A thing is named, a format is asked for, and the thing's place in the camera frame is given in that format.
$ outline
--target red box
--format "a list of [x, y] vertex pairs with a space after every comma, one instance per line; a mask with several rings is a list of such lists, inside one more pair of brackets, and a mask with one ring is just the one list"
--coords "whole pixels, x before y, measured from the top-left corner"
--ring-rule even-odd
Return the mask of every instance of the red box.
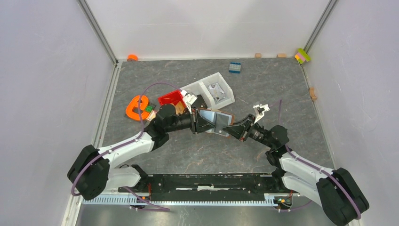
[[186, 107], [186, 105], [183, 102], [183, 96], [182, 96], [182, 94], [180, 94], [179, 90], [175, 90], [171, 93], [168, 93], [166, 95], [159, 97], [158, 101], [159, 101], [160, 105], [173, 104], [175, 106], [179, 102], [182, 102], [183, 106]]

